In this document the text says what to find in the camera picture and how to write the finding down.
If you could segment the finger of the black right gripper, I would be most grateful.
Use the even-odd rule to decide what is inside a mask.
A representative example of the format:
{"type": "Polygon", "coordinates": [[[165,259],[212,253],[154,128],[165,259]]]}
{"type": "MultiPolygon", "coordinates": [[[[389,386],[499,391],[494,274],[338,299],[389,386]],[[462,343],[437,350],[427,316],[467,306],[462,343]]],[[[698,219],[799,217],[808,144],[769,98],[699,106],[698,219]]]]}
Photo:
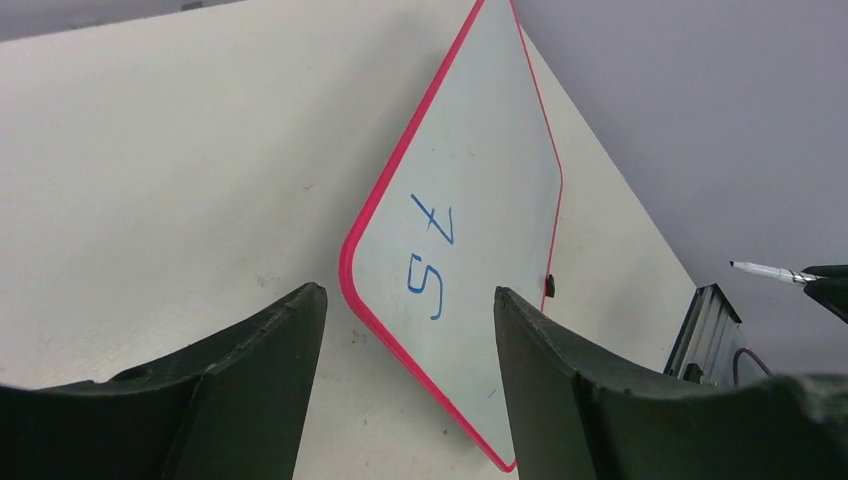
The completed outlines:
{"type": "Polygon", "coordinates": [[[847,277],[848,265],[810,266],[803,269],[802,272],[808,275],[815,275],[818,277],[847,277]]]}
{"type": "Polygon", "coordinates": [[[844,323],[848,322],[846,278],[825,277],[809,282],[804,293],[844,323]]]}

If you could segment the pink framed whiteboard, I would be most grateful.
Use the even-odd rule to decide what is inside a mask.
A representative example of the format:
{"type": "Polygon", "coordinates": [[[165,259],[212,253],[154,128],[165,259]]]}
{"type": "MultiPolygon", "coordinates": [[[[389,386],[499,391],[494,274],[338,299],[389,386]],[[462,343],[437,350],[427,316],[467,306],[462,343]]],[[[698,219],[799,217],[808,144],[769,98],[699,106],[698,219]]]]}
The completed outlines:
{"type": "Polygon", "coordinates": [[[343,297],[502,471],[493,319],[547,295],[563,170],[516,6],[470,10],[340,251],[343,297]]]}

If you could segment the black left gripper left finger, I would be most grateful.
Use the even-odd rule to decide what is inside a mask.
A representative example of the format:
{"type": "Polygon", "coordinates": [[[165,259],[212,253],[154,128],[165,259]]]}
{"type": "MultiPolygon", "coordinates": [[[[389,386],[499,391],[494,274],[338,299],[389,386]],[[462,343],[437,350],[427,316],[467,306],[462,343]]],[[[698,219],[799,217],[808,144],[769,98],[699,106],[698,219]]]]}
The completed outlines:
{"type": "Polygon", "coordinates": [[[5,479],[289,479],[328,299],[307,283],[97,383],[1,390],[5,479]]]}

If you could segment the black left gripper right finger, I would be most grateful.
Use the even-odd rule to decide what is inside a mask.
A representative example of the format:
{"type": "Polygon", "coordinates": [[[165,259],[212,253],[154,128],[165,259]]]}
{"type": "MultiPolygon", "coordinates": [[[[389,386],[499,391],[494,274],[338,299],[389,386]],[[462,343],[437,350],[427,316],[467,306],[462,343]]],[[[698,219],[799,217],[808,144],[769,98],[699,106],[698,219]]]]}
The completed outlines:
{"type": "Polygon", "coordinates": [[[503,391],[523,479],[843,479],[847,380],[679,380],[494,294],[503,391]]]}

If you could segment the blue white whiteboard marker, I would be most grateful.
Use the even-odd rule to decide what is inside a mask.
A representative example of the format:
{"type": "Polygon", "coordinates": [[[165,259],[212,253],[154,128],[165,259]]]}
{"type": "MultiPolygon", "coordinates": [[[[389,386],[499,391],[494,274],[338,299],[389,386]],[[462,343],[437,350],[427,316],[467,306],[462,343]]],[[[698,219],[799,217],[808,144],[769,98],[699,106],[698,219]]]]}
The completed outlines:
{"type": "Polygon", "coordinates": [[[773,279],[787,284],[807,285],[821,280],[821,276],[793,271],[785,268],[771,267],[751,262],[729,261],[732,268],[759,277],[773,279]]]}

